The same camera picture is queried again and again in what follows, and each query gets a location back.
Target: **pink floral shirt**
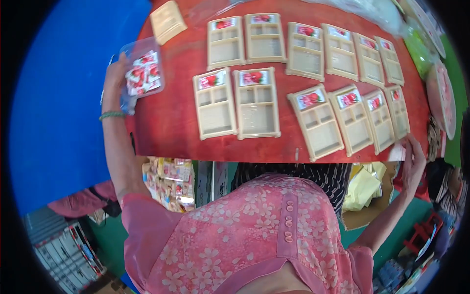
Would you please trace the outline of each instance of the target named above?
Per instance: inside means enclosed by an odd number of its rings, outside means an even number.
[[[315,294],[372,293],[371,250],[344,250],[319,186],[263,175],[189,213],[140,194],[123,199],[124,258],[141,293],[228,294],[286,261]]]

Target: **sticker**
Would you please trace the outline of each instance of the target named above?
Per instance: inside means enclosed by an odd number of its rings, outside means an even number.
[[[392,91],[392,99],[394,101],[397,101],[397,100],[400,100],[400,98],[401,98],[400,91],[399,90],[393,90]]]
[[[260,15],[260,16],[252,16],[251,23],[252,24],[266,24],[266,23],[275,23],[276,16],[275,15]]]
[[[199,90],[207,89],[210,87],[220,86],[225,84],[225,71],[219,71],[208,77],[199,78]]]
[[[370,111],[374,111],[376,110],[377,108],[379,108],[380,106],[382,106],[382,95],[379,94],[377,96],[375,96],[374,98],[370,98],[368,101],[367,101],[367,104],[369,104],[369,110]]]
[[[360,38],[360,43],[363,44],[363,45],[366,45],[367,47],[372,48],[374,50],[379,49],[379,46],[377,45],[377,43],[375,43],[374,41],[365,39],[363,37]]]
[[[226,20],[220,20],[218,22],[213,22],[211,24],[211,30],[212,31],[220,30],[220,29],[225,29],[225,28],[229,28],[232,26],[236,26],[236,17],[232,17]]]
[[[387,50],[395,51],[393,49],[393,45],[390,42],[385,41],[383,39],[380,39],[380,46],[382,46],[383,48],[385,48]]]
[[[361,102],[361,97],[357,89],[354,89],[349,93],[339,95],[336,98],[338,99],[340,109],[351,106],[357,102]]]
[[[299,24],[295,25],[295,32],[297,34],[301,34],[301,35],[305,35],[305,36],[309,36],[309,37],[314,37],[314,38],[318,38],[318,36],[320,35],[320,30],[319,29],[314,29],[314,28],[299,25]]]
[[[157,53],[153,50],[147,52],[144,56],[136,59],[133,65],[146,65],[147,63],[157,62],[158,63],[158,56]]]
[[[325,102],[325,97],[321,90],[317,89],[309,94],[297,96],[296,100],[299,109],[302,110],[314,104]]]
[[[268,72],[240,72],[240,86],[267,85]]]
[[[338,30],[333,27],[328,27],[328,33],[332,36],[343,38],[345,40],[350,40],[351,36],[349,32],[343,31],[343,30]]]

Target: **plastic bag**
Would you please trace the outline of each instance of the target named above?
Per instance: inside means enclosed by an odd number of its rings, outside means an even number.
[[[439,54],[416,20],[407,17],[407,24],[402,31],[403,40],[418,70],[419,77],[426,80],[432,65],[439,59]]]
[[[359,15],[400,38],[404,22],[397,7],[391,0],[302,0],[309,3],[326,4],[346,12]]]

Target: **red table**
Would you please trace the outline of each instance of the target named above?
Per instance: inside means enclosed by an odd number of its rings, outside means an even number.
[[[166,0],[155,1],[152,11]],[[273,66],[277,84],[280,138],[252,138],[237,140],[235,135],[199,140],[196,106],[192,77],[206,72],[207,29],[194,28],[188,13],[200,0],[178,1],[181,14],[188,29],[178,34],[161,47],[165,88],[162,92],[139,99],[134,116],[126,121],[129,132],[135,138],[136,152],[139,155],[153,155],[198,160],[236,162],[309,162],[308,150],[294,111],[287,100],[288,93],[313,87],[319,81],[284,74],[286,64],[266,63],[232,66],[231,70],[255,69]],[[321,23],[332,24],[367,37],[380,36],[393,42],[405,77],[403,94],[407,104],[411,133],[421,143],[427,154],[427,123],[429,106],[425,85],[405,47],[403,40],[395,40],[377,25],[357,15],[322,4],[312,4],[300,0],[255,0],[215,16],[212,19],[228,16],[243,16],[249,13],[281,14],[282,30],[288,39],[287,23],[299,22],[320,27]],[[152,27],[147,18],[139,39],[152,36]],[[375,86],[353,82],[350,79],[325,74],[327,92],[355,83],[361,94],[376,89]],[[295,160],[298,148],[298,161]],[[379,155],[374,154],[371,145],[352,157],[346,157],[341,150],[319,159],[326,162],[368,162],[387,161],[390,148]]]

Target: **beaded bracelet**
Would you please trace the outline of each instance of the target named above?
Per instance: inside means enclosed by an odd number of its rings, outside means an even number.
[[[107,111],[100,116],[100,121],[108,117],[122,117],[125,118],[125,113],[122,111]]]

